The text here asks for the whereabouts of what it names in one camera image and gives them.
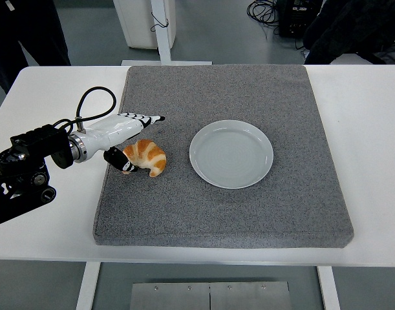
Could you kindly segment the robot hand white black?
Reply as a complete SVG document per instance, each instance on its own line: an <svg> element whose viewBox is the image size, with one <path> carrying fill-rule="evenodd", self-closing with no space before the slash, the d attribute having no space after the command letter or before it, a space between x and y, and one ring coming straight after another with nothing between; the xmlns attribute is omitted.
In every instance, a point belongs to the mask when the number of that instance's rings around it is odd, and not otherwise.
<svg viewBox="0 0 395 310"><path fill-rule="evenodd" d="M82 163L102 150L104 159L114 168L122 172L136 171L138 167L116 147L163 120L163 116L121 113L108 116L87 128L79 124L77 130L69 135L73 160Z"/></svg>

